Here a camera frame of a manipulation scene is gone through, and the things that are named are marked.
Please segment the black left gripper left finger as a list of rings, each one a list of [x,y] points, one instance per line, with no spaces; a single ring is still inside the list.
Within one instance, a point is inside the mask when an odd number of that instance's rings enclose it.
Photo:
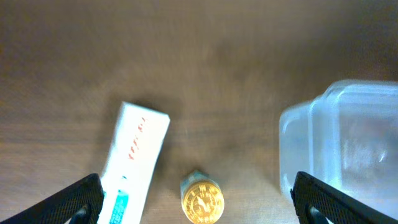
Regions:
[[[3,223],[96,223],[103,200],[100,177],[93,173]]]

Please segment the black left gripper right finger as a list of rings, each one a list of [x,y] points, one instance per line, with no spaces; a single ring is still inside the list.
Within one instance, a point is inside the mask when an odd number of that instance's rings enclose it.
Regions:
[[[300,224],[397,223],[306,172],[297,173],[290,195]]]

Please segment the white Panadol box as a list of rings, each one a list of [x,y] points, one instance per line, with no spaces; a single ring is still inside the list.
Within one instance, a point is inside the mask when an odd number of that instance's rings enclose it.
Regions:
[[[103,207],[98,223],[139,223],[170,118],[122,102],[101,175]]]

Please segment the gold lid balm jar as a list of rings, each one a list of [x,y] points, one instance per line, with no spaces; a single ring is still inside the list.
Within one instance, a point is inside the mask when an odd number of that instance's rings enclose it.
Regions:
[[[181,206],[194,224],[214,224],[224,211],[224,196],[219,185],[199,170],[188,174],[180,183]]]

